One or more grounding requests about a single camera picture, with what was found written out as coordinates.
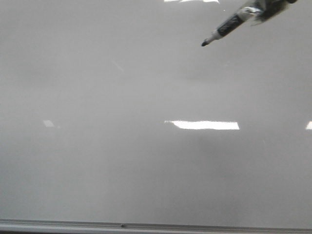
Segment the white surface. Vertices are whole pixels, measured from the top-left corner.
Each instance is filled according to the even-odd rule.
[[[312,4],[243,2],[2,0],[0,218],[312,228]]]

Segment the black marker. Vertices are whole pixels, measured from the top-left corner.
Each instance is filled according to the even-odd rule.
[[[260,16],[267,10],[267,5],[271,5],[268,3],[270,1],[295,3],[297,0],[249,0],[242,7],[240,7],[234,15],[217,27],[217,29],[212,32],[212,36],[205,39],[201,46],[208,45],[214,40],[219,40],[225,37],[250,18]]]

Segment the metal ledge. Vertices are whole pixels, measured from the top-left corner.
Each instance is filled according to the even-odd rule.
[[[0,233],[8,232],[62,234],[312,234],[312,229],[0,219]]]

